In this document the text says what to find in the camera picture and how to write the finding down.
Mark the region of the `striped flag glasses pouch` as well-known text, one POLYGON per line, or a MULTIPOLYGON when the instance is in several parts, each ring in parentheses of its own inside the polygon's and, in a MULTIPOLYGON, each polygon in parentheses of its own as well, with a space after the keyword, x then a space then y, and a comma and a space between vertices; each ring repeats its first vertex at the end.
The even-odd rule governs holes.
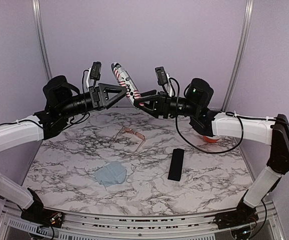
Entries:
POLYGON ((118 84, 121 87, 124 87, 127 89, 126 97, 130 101, 132 106, 134 107, 135 100, 140 99, 142 96, 140 92, 138 91, 138 88, 134 84, 131 76, 126 71, 126 69, 118 62, 113 62, 111 64, 111 70, 118 84))

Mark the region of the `pink frame sunglasses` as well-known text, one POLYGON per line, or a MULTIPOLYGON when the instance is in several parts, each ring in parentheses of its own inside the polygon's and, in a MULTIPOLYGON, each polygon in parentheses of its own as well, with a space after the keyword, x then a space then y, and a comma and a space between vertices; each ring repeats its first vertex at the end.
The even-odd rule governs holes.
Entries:
POLYGON ((145 143, 146 141, 146 137, 141 134, 138 131, 135 131, 134 129, 130 128, 130 127, 126 127, 126 126, 122 126, 121 129, 117 132, 117 134, 114 136, 113 140, 111 141, 111 145, 117 140, 117 138, 122 135, 122 134, 130 134, 132 136, 135 136, 136 138, 138 138, 139 140, 141 140, 141 142, 139 143, 139 145, 137 146, 137 148, 134 150, 134 152, 137 152, 140 147, 145 143))

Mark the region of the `black glasses case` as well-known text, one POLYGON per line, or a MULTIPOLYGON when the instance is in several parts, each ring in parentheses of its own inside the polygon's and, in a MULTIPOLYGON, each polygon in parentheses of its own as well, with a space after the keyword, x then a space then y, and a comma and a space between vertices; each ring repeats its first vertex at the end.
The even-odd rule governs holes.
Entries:
POLYGON ((171 162, 168 172, 168 180, 177 181, 181 180, 183 162, 185 151, 181 148, 175 148, 172 152, 171 162))

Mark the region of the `blue cleaning cloth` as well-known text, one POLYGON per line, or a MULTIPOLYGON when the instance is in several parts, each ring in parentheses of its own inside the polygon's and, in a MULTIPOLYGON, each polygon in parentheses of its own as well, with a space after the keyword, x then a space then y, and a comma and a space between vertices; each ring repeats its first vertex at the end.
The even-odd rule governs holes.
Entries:
POLYGON ((127 177, 127 169, 119 162, 113 161, 93 174, 95 180, 104 187, 122 184, 127 177))

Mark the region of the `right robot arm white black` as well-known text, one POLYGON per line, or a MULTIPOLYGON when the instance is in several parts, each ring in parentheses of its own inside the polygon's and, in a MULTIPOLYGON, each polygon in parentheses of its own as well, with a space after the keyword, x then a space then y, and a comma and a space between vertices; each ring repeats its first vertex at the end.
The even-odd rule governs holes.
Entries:
POLYGON ((135 92, 133 105, 155 118, 189 117, 191 127, 205 137, 233 137, 271 147, 266 167, 243 195, 236 209, 215 215, 214 222, 219 229, 224 229, 257 220, 257 205, 289 171, 289 122, 284 114, 274 118, 250 117, 211 110, 208 104, 213 93, 214 90, 205 80, 194 78, 187 86, 184 97, 155 90, 135 92))

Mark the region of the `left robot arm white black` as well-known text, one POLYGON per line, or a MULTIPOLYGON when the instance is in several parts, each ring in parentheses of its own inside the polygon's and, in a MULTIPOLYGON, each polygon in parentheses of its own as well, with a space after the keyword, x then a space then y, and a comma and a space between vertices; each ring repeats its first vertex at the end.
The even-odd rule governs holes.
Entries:
MULTIPOLYGON (((0 124, 0 152, 30 142, 58 136, 74 125, 69 119, 91 111, 109 109, 125 97, 123 86, 100 83, 88 92, 80 92, 63 75, 56 76, 43 87, 45 109, 14 122, 0 124)), ((24 188, 0 173, 0 197, 21 208, 21 218, 30 222, 60 227, 63 213, 45 209, 37 193, 24 188)))

